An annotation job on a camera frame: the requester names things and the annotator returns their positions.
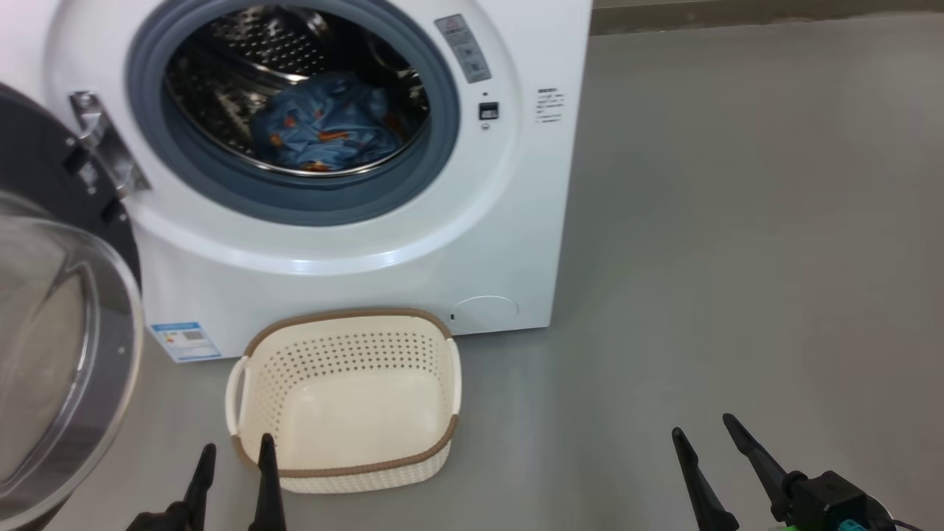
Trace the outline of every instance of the white washing machine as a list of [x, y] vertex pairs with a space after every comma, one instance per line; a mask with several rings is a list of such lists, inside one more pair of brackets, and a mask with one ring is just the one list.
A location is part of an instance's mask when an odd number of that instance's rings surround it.
[[[97, 159], [51, 164], [90, 196], [103, 179], [118, 188], [147, 324], [178, 361], [238, 356], [275, 321], [344, 308], [420, 308], [456, 334], [544, 327], [590, 10], [7, 1], [0, 83]], [[374, 118], [394, 147], [333, 165], [278, 151], [256, 116], [287, 88], [345, 72], [382, 93]]]

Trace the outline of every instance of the washing machine door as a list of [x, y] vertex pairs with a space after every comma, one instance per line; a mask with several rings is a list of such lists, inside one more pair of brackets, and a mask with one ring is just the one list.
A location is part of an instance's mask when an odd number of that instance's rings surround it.
[[0, 86], [0, 531], [94, 468], [141, 356], [138, 253], [98, 146]]

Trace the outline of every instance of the laundry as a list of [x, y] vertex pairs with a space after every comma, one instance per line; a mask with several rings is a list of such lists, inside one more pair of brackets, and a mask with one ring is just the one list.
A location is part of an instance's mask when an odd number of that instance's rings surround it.
[[336, 171], [371, 163], [402, 145], [387, 94], [350, 72], [311, 77], [273, 96], [249, 124], [256, 150], [285, 167]]

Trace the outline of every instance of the gray floor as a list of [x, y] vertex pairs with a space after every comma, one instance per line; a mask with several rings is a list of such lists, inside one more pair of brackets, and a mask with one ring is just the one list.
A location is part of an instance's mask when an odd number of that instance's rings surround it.
[[[721, 414], [931, 526], [944, 485], [944, 18], [595, 38], [556, 318], [464, 338], [425, 484], [286, 495], [291, 529], [694, 530], [685, 428], [742, 529], [775, 522]], [[124, 431], [49, 529], [124, 529], [221, 452], [208, 529], [251, 520], [230, 363], [146, 353]]]

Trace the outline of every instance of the perforated basket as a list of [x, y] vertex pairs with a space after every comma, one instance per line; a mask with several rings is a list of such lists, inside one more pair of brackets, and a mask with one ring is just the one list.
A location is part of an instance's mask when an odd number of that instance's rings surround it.
[[233, 367], [227, 426], [253, 467], [262, 435], [272, 434], [282, 488], [377, 490], [443, 467], [461, 396], [455, 341], [426, 312], [299, 317], [260, 332]]

